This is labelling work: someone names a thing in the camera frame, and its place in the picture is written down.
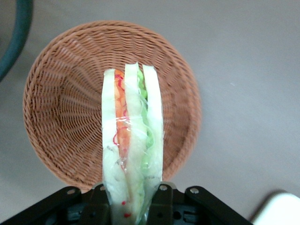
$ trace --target wicker basket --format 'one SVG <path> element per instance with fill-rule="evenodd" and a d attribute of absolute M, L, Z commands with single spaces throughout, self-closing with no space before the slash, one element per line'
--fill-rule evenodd
<path fill-rule="evenodd" d="M 83 192 L 102 179 L 103 73 L 137 61 L 157 70 L 169 180 L 193 150 L 201 109 L 190 67 L 162 36 L 128 22 L 90 22 L 57 36 L 31 68 L 23 98 L 30 142 L 56 176 Z"/>

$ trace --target screw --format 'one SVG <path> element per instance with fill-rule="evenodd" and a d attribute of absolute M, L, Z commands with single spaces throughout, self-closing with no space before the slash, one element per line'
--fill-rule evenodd
<path fill-rule="evenodd" d="M 168 188 L 167 188 L 167 186 L 166 185 L 161 185 L 161 186 L 159 186 L 159 190 L 161 190 L 161 191 L 166 191 Z"/>
<path fill-rule="evenodd" d="M 195 187 L 191 188 L 190 191 L 193 193 L 193 194 L 198 194 L 199 193 L 199 190 Z"/>
<path fill-rule="evenodd" d="M 75 189 L 71 189 L 71 190 L 68 190 L 67 191 L 67 194 L 68 195 L 72 195 L 72 194 L 74 194 L 75 193 Z"/>

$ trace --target white object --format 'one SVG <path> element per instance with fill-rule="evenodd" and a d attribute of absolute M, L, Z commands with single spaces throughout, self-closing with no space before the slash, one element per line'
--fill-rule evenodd
<path fill-rule="evenodd" d="M 300 225 L 300 198 L 290 193 L 272 196 L 252 223 L 254 225 Z"/>

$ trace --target brown wicker basket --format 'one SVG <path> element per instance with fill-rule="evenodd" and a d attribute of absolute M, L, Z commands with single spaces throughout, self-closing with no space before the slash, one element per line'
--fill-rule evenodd
<path fill-rule="evenodd" d="M 90 22 L 57 36 L 31 68 L 23 98 L 30 142 L 55 175 L 83 192 L 102 179 L 103 73 L 137 61 L 157 70 L 169 180 L 195 145 L 201 109 L 190 67 L 162 36 L 128 22 Z"/>

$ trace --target red speck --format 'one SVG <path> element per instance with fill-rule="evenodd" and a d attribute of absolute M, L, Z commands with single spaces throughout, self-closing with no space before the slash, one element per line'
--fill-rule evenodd
<path fill-rule="evenodd" d="M 131 213 L 124 213 L 124 218 L 128 218 L 131 216 Z"/>

